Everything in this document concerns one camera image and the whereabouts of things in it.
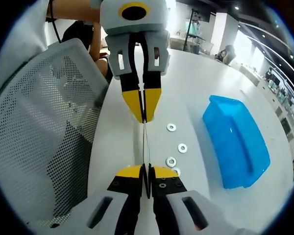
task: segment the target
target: white mesh chair back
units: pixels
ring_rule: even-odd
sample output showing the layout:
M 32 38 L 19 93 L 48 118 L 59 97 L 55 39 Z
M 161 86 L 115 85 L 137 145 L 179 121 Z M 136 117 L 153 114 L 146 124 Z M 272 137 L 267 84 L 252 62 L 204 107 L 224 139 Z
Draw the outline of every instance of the white mesh chair back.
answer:
M 65 222 L 87 197 L 107 87 L 82 42 L 72 39 L 33 58 L 2 88 L 0 188 L 32 230 Z

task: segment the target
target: blue box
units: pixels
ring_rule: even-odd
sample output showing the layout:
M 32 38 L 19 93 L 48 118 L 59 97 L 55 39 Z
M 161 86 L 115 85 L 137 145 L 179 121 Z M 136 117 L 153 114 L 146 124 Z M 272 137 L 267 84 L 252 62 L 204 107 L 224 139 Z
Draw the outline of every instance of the blue box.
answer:
M 224 188 L 253 185 L 270 165 L 260 130 L 239 100 L 212 95 L 202 118 L 219 162 Z

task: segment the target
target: cable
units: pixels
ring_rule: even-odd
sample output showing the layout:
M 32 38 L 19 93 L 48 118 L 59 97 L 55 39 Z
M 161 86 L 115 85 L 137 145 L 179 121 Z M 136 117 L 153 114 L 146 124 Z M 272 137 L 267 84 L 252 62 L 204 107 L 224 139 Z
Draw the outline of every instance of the cable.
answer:
M 146 125 L 146 123 L 144 122 L 144 129 L 143 129 L 143 164 L 145 164 L 145 125 Z
M 144 124 L 145 132 L 146 132 L 146 141 L 147 141 L 147 148 L 148 148 L 148 155 L 149 155 L 149 164 L 150 164 L 150 147 L 149 147 L 149 140 L 148 140 L 148 135 L 147 135 L 147 128 L 146 128 L 146 123 Z
M 55 26 L 55 22 L 54 22 L 52 2 L 53 2 L 53 0 L 49 1 L 51 21 L 52 21 L 52 25 L 53 25 L 53 28 L 54 28 L 55 35 L 57 36 L 59 43 L 61 43 L 61 39 L 59 37 L 58 30 L 57 30 L 57 27 Z

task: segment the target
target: white table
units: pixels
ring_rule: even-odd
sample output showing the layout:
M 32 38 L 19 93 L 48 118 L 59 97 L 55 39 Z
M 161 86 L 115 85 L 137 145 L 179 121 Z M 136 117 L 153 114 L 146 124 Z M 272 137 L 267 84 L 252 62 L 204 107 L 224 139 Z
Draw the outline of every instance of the white table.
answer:
M 155 119 L 147 124 L 153 165 L 165 166 L 168 156 L 176 157 L 181 180 L 188 190 L 210 198 L 235 226 L 262 230 L 279 211 L 293 185 L 291 151 L 279 119 L 264 96 L 240 72 L 202 56 L 177 50 L 169 53 L 170 65 L 162 78 L 163 92 Z M 141 50 L 135 51 L 135 59 L 138 74 L 142 74 Z M 266 142 L 271 165 L 249 188 L 222 187 L 217 158 L 201 119 L 212 94 L 241 100 Z M 176 124 L 177 131 L 168 132 L 168 123 Z M 177 152 L 181 142 L 188 146 L 186 154 Z M 121 168 L 141 163 L 142 125 L 125 104 L 120 82 L 113 80 L 94 137 L 88 195 L 105 190 Z M 136 234 L 158 234 L 152 200 L 147 200 L 144 193 Z

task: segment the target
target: yellow circle logo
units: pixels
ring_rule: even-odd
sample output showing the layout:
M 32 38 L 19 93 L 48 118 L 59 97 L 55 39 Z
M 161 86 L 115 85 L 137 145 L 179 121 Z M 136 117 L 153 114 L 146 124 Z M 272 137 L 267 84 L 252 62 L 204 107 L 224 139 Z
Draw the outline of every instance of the yellow circle logo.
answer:
M 128 21 L 138 21 L 149 13 L 149 7 L 142 2 L 130 2 L 119 9 L 119 16 Z

